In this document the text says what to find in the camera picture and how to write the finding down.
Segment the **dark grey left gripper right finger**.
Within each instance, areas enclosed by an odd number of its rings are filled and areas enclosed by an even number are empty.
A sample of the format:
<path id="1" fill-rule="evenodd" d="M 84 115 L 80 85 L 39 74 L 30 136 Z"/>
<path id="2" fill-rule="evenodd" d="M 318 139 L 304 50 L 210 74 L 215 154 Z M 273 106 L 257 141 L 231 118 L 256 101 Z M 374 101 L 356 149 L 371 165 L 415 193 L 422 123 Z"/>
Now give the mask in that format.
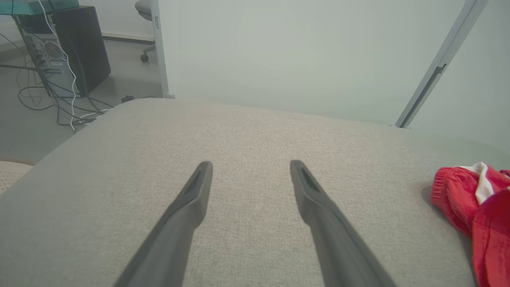
<path id="1" fill-rule="evenodd" d="M 395 283 L 306 165 L 290 162 L 299 214 L 312 233 L 326 287 L 394 287 Z"/>

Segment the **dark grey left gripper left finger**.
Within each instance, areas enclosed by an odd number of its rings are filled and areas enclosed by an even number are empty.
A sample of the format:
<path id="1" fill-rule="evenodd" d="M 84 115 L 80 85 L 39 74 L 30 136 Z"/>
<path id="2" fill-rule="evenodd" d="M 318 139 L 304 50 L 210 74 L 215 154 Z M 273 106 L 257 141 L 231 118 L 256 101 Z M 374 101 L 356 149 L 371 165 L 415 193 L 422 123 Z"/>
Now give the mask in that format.
<path id="1" fill-rule="evenodd" d="M 115 287 L 180 287 L 193 233 L 209 202 L 213 165 L 201 162 L 115 282 Z"/>

